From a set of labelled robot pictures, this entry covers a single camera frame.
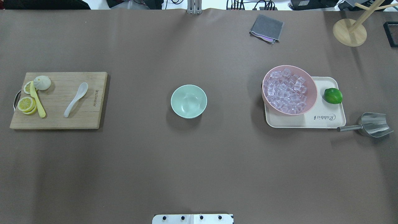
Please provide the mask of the pink bowl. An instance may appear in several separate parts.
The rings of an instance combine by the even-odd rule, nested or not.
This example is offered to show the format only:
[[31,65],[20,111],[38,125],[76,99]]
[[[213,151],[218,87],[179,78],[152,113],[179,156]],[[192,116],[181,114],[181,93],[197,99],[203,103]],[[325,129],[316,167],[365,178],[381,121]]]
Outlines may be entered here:
[[275,71],[275,70],[279,70],[282,68],[290,68],[293,72],[298,73],[300,76],[304,77],[305,79],[307,79],[308,81],[308,92],[306,94],[307,96],[307,107],[303,110],[302,113],[299,114],[287,114],[287,113],[283,113],[280,110],[276,109],[274,106],[270,105],[270,103],[266,100],[264,93],[262,91],[262,83],[261,83],[261,94],[262,94],[262,98],[264,103],[269,107],[270,110],[275,111],[277,113],[286,115],[286,116],[297,116],[297,115],[302,115],[304,113],[307,113],[309,110],[312,109],[312,107],[315,105],[316,101],[317,101],[317,86],[313,80],[313,78],[303,69],[298,68],[296,66],[291,66],[291,65],[281,65],[281,66],[277,66],[273,69],[271,69],[263,78],[263,80],[268,77],[270,75],[271,72]]

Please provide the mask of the pile of clear ice cubes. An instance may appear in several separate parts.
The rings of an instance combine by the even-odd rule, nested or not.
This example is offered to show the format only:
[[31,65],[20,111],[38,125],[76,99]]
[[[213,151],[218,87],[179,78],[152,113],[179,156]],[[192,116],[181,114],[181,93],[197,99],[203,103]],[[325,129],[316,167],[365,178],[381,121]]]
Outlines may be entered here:
[[307,107],[308,81],[290,68],[270,73],[262,82],[266,100],[287,114],[299,114]]

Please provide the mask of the metal ice scoop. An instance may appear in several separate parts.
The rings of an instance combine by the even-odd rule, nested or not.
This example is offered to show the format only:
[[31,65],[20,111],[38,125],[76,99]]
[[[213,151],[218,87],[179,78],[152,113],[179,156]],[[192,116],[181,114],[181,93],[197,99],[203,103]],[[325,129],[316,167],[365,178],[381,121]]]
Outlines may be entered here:
[[386,121],[386,114],[366,112],[358,119],[358,123],[353,126],[338,127],[337,131],[358,130],[363,136],[380,138],[392,133],[394,130],[389,127]]

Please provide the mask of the lemon slice under knife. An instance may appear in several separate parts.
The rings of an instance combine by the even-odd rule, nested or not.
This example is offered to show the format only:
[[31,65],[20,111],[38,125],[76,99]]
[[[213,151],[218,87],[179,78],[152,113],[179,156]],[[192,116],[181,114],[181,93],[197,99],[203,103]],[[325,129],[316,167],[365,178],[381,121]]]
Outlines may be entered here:
[[31,94],[31,85],[33,84],[33,81],[29,81],[24,85],[23,91],[25,94],[30,95]]

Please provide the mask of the white ceramic spoon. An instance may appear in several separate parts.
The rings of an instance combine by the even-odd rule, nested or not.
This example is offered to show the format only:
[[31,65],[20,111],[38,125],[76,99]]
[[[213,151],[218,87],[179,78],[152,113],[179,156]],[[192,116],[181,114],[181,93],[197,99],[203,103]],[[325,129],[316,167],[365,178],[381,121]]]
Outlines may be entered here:
[[75,95],[75,97],[73,98],[73,100],[69,103],[69,105],[67,106],[66,110],[64,111],[64,117],[68,118],[69,114],[71,113],[71,110],[73,108],[73,106],[75,105],[75,103],[80,100],[88,91],[88,83],[83,82],[80,84],[80,86],[78,87],[78,91]]

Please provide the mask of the top lemon slice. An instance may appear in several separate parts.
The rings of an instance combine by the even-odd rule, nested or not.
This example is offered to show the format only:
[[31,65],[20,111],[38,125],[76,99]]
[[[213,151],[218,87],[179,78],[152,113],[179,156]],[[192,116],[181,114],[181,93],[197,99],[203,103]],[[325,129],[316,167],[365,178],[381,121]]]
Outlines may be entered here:
[[30,112],[35,108],[35,106],[36,102],[30,96],[20,98],[17,104],[17,108],[22,112]]

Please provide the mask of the cream plastic tray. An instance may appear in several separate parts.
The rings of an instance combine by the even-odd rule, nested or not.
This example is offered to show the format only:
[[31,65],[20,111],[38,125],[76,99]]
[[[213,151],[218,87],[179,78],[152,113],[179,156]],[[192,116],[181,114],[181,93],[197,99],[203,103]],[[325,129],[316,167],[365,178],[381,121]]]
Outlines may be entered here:
[[273,128],[331,128],[345,126],[346,119],[342,104],[330,104],[324,100],[327,88],[338,85],[331,77],[313,77],[317,86],[317,101],[307,113],[297,116],[286,116],[269,109],[265,104],[265,120]]

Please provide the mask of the wooden cup stand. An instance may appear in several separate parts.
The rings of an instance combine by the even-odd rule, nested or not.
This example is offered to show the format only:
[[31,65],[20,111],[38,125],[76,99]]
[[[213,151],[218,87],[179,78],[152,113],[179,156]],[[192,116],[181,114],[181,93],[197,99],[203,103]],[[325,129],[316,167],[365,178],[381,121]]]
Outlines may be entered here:
[[357,19],[341,19],[334,23],[333,35],[342,44],[350,47],[358,47],[367,39],[367,31],[362,23],[374,12],[381,9],[397,6],[398,4],[388,4],[381,6],[384,0],[376,0],[371,6],[363,6],[359,3],[354,5],[363,9],[364,13]]

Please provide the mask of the wooden cutting board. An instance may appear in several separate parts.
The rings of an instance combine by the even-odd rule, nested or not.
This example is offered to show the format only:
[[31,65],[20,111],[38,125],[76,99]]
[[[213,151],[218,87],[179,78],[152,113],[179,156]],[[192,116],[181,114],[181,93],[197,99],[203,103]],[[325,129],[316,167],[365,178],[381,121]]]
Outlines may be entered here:
[[[46,116],[38,112],[27,115],[16,109],[11,129],[98,129],[105,98],[108,74],[106,72],[28,72],[23,85],[38,76],[48,76],[51,86],[37,92]],[[86,94],[78,100],[69,116],[64,112],[75,97],[81,83],[88,84]]]

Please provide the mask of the white steamed bun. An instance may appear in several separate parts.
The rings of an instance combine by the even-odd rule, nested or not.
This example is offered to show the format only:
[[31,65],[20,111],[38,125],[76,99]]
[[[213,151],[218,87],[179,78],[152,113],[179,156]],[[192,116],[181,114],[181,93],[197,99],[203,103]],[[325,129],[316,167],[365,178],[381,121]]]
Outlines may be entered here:
[[38,90],[47,90],[51,86],[51,79],[48,76],[41,75],[34,79],[34,87]]

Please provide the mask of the black frame tray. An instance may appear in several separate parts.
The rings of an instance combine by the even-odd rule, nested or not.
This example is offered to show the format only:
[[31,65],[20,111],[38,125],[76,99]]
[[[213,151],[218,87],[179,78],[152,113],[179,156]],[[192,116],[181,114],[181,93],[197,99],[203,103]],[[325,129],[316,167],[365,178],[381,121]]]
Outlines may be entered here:
[[383,24],[390,47],[398,47],[398,22],[387,21]]

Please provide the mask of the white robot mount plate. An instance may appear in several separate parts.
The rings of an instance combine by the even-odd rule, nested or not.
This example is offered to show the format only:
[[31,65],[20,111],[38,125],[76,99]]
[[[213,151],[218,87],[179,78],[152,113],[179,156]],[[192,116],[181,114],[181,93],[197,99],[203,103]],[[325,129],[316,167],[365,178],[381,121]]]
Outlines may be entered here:
[[158,214],[152,224],[233,224],[233,214]]

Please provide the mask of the green lime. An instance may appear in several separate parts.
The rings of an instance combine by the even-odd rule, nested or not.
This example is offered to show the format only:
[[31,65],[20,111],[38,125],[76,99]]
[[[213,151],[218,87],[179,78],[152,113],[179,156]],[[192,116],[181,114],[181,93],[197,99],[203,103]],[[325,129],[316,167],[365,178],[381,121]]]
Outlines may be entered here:
[[327,88],[324,90],[324,99],[330,104],[341,104],[343,95],[342,92],[337,88]]

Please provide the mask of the grey folded cloth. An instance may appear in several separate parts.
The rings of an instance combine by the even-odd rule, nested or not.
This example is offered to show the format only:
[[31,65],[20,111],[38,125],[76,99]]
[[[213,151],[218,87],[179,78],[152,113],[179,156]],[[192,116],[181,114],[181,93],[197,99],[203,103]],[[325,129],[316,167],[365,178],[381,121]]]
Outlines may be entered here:
[[284,22],[277,19],[258,15],[249,33],[270,44],[280,41]]

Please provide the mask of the yellow plastic knife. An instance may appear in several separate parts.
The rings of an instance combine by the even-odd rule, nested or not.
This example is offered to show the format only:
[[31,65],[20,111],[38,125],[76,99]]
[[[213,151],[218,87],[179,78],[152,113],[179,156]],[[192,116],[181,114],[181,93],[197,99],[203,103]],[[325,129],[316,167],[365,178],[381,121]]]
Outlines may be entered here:
[[38,114],[41,118],[46,117],[46,112],[44,110],[44,107],[41,105],[40,99],[36,93],[35,90],[35,86],[34,86],[34,82],[31,81],[31,85],[30,85],[30,95],[34,98],[35,102],[36,102],[36,106],[37,106],[37,111]]

